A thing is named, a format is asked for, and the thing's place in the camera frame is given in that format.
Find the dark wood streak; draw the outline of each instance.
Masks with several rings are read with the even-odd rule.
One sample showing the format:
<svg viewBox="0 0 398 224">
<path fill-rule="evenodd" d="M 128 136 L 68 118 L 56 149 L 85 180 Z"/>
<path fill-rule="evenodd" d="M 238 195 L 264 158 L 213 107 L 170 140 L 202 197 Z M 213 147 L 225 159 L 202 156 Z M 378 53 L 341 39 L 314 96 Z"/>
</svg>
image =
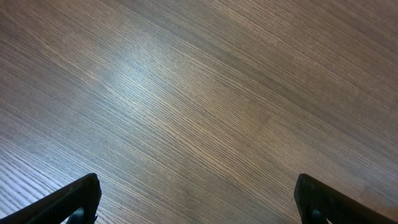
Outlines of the dark wood streak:
<svg viewBox="0 0 398 224">
<path fill-rule="evenodd" d="M 0 1 L 0 216 L 96 172 L 98 223 L 298 223 L 306 172 L 392 218 L 394 1 Z"/>
</svg>

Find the wood laminate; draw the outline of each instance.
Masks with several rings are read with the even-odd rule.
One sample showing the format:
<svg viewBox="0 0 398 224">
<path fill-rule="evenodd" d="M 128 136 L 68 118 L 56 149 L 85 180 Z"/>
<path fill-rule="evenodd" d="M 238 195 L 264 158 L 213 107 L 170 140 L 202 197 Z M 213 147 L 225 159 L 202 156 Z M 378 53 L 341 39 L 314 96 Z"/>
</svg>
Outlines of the wood laminate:
<svg viewBox="0 0 398 224">
<path fill-rule="evenodd" d="M 393 0 L 0 1 L 0 217 L 95 172 L 98 223 L 398 218 Z"/>
</svg>

